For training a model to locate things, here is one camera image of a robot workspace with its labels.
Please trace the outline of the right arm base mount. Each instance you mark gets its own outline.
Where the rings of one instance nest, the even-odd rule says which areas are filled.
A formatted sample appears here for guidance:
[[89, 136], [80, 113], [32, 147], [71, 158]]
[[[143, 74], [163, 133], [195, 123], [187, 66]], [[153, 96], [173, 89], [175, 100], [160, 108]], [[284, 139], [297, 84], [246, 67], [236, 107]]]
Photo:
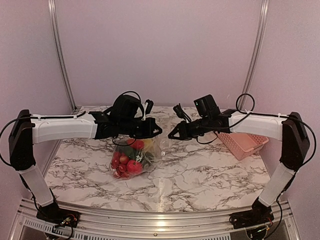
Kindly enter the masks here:
[[233, 225], [234, 229], [241, 229], [252, 227], [264, 223], [270, 223], [274, 220], [272, 212], [254, 213], [253, 210], [241, 211], [232, 213], [229, 217], [229, 222]]

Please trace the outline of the clear zip top bag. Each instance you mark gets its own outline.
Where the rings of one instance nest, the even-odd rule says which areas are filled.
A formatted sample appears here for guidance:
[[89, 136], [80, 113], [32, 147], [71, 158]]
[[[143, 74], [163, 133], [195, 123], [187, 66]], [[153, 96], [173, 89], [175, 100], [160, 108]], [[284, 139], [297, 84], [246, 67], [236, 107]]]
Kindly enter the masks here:
[[152, 170], [165, 156], [156, 138], [122, 138], [115, 145], [109, 163], [115, 179], [131, 179]]

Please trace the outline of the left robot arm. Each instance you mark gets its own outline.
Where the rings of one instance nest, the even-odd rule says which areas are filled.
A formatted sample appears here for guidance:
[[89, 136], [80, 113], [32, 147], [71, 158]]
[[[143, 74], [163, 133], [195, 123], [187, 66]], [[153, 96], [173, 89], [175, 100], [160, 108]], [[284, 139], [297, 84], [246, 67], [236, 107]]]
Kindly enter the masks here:
[[34, 157], [33, 146], [65, 139], [107, 139], [120, 135], [134, 140], [151, 139], [163, 132], [155, 118], [149, 117], [153, 102], [142, 103], [132, 91], [119, 95], [113, 105], [104, 111], [89, 111], [74, 115], [38, 115], [21, 110], [8, 137], [9, 162], [22, 182], [38, 202], [38, 213], [53, 223], [70, 215], [59, 207]]

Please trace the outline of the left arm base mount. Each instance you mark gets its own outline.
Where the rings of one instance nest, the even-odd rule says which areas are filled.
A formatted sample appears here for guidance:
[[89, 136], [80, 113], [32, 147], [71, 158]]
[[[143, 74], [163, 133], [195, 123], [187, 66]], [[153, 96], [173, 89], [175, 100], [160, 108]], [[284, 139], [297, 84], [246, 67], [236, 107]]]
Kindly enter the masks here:
[[36, 217], [40, 220], [55, 224], [56, 228], [76, 228], [80, 219], [80, 213], [78, 211], [60, 208], [58, 211], [53, 211], [51, 213], [38, 211]]

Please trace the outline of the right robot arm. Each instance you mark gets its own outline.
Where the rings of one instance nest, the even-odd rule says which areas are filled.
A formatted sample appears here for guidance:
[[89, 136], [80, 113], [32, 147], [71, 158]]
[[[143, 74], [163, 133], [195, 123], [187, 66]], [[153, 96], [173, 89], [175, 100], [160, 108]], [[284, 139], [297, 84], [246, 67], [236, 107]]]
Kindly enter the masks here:
[[256, 198], [249, 211], [244, 211], [245, 220], [258, 224], [271, 212], [272, 204], [291, 185], [300, 168], [308, 159], [311, 128], [303, 122], [297, 112], [290, 114], [257, 113], [236, 109], [221, 111], [212, 95], [194, 100], [200, 116], [193, 121], [182, 120], [168, 134], [172, 140], [188, 141], [209, 132], [225, 134], [247, 134], [266, 137], [281, 144], [279, 164], [269, 182]]

